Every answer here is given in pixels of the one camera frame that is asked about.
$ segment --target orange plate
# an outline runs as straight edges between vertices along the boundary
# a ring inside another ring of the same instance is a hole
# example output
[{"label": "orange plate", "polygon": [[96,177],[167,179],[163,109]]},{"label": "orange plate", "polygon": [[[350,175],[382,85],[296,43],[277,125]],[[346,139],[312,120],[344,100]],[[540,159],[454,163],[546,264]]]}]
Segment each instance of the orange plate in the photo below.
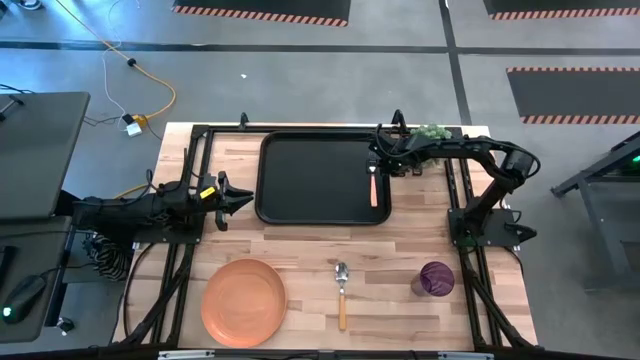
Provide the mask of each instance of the orange plate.
[{"label": "orange plate", "polygon": [[287,293],[268,264],[240,259],[221,267],[207,284],[202,321],[219,343],[236,348],[256,346],[280,327]]}]

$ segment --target spoon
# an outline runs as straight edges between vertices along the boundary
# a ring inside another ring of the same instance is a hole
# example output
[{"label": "spoon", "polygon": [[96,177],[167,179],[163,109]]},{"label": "spoon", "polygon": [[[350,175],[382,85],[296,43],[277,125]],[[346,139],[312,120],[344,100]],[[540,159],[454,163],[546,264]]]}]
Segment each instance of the spoon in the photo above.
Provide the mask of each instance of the spoon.
[{"label": "spoon", "polygon": [[340,308],[339,308],[339,320],[338,327],[340,331],[347,330],[347,306],[344,296],[344,283],[349,278],[349,269],[347,264],[340,262],[336,265],[336,281],[340,285]]}]

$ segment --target wooden table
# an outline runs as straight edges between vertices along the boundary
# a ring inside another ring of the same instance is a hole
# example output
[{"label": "wooden table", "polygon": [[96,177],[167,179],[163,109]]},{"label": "wooden table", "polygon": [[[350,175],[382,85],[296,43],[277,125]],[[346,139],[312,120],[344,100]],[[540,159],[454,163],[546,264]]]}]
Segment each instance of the wooden table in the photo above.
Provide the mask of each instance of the wooden table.
[{"label": "wooden table", "polygon": [[[183,149],[189,144],[192,125],[167,124],[155,171],[156,184],[180,177]],[[462,131],[469,136],[489,134],[484,126],[465,126]],[[216,135],[210,172],[224,170],[233,186],[254,190],[263,137]],[[461,184],[458,162],[453,163]],[[200,154],[196,164],[200,164]],[[491,178],[478,163],[469,161],[469,167],[474,192],[480,194]],[[279,272],[289,296],[282,326],[259,348],[471,350],[460,261],[450,244],[446,224],[450,204],[443,165],[426,169],[421,177],[393,178],[391,192],[393,211],[378,226],[270,226],[257,218],[253,203],[228,218],[227,232],[217,231],[213,216],[208,216],[202,242],[196,247],[179,347],[223,347],[209,336],[200,318],[207,280],[231,260],[257,258]],[[464,206],[464,194],[458,192]],[[128,310],[132,328],[158,296],[167,248],[158,245],[149,251],[133,278]],[[487,248],[486,256],[496,302],[525,339],[536,343],[518,263],[502,248]],[[345,261],[350,269],[345,287],[348,331],[344,333],[338,331],[338,285],[334,276],[338,260]],[[448,296],[418,297],[411,292],[410,280],[430,261],[441,261],[454,271],[456,285]],[[169,332],[172,309],[170,304],[164,335]],[[489,342],[486,310],[483,305],[478,310],[482,333]],[[119,321],[114,340],[122,338]]]}]

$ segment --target gray floor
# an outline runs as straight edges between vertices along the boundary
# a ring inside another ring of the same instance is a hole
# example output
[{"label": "gray floor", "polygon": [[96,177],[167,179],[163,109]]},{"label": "gray floor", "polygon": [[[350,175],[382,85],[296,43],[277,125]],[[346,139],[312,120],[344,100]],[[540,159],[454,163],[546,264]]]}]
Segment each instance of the gray floor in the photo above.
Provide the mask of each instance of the gray floor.
[{"label": "gray floor", "polygon": [[[0,41],[93,40],[60,12],[55,2],[38,12],[11,8],[0,20]],[[81,14],[110,39],[106,16],[113,1],[75,1]],[[177,15],[171,1],[125,0],[112,22],[125,41],[239,45],[444,46],[436,0],[353,0],[347,28]],[[640,17],[491,21],[482,0],[449,0],[458,46],[531,48],[636,48]],[[401,108],[412,123],[460,124],[446,54],[139,52],[148,70],[172,83],[178,102],[155,119],[237,121],[387,122]],[[101,52],[0,49],[0,82],[34,91],[82,90],[92,94],[89,115],[117,115],[104,95]],[[109,85],[130,112],[152,111],[166,90],[107,56]],[[632,125],[525,126],[518,121],[505,68],[508,66],[640,66],[640,57],[461,56],[464,86],[474,125],[490,126],[496,139],[537,154],[543,168],[509,198],[524,210],[522,223],[539,235],[522,246],[525,280],[541,345],[561,351],[638,358],[640,295],[582,290],[604,271],[594,231],[577,193],[558,200],[553,185],[601,157],[639,130]],[[129,139],[114,126],[83,126],[65,181],[79,196],[113,196],[138,185],[153,168],[160,142],[148,133]],[[3,345],[0,353],[105,344],[114,325],[121,288],[107,283],[74,285],[63,314],[81,327],[64,341],[44,332],[35,344]]]}]

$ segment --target purple cup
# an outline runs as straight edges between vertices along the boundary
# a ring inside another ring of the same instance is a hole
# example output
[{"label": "purple cup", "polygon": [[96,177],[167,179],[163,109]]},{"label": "purple cup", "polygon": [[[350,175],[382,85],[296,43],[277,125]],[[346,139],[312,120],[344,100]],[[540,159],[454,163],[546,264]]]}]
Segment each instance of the purple cup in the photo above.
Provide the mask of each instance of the purple cup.
[{"label": "purple cup", "polygon": [[453,290],[454,283],[451,269],[439,261],[432,261],[413,278],[411,290],[418,296],[446,296]]}]

